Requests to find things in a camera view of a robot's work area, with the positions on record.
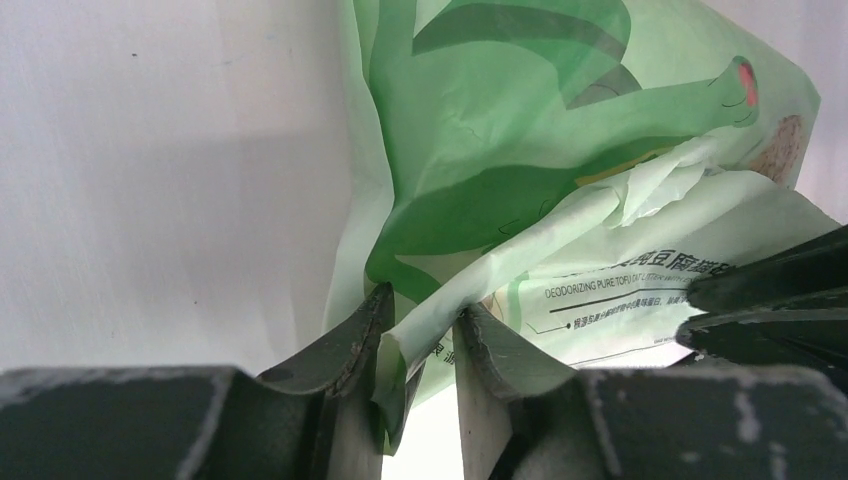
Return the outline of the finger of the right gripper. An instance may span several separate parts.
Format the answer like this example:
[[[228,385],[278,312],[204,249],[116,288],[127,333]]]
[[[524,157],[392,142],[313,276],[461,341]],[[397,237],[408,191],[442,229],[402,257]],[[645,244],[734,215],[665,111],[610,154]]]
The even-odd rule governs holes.
[[[847,305],[847,228],[769,258],[695,280],[687,301],[708,313]]]
[[[699,315],[678,328],[675,340],[709,360],[804,367],[847,389],[845,308]]]

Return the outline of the green cat litter bag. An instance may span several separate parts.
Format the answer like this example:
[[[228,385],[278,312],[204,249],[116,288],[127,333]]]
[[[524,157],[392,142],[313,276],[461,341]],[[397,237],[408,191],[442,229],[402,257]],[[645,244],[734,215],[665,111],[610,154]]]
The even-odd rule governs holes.
[[[819,95],[702,1],[343,1],[352,206],[329,326],[395,295],[378,448],[482,304],[559,361],[670,344],[695,280],[835,230],[799,194]]]

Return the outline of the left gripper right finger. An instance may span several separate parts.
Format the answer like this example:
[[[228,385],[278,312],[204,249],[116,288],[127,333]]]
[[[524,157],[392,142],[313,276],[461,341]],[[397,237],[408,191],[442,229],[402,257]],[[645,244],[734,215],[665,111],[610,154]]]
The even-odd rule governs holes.
[[[480,306],[453,339],[468,479],[847,475],[847,400],[813,370],[576,370]]]

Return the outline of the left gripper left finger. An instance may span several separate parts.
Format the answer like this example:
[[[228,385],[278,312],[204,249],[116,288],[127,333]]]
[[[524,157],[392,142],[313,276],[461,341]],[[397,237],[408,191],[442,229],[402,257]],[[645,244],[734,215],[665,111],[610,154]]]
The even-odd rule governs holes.
[[[1,376],[5,479],[377,479],[383,284],[284,362],[28,368]]]

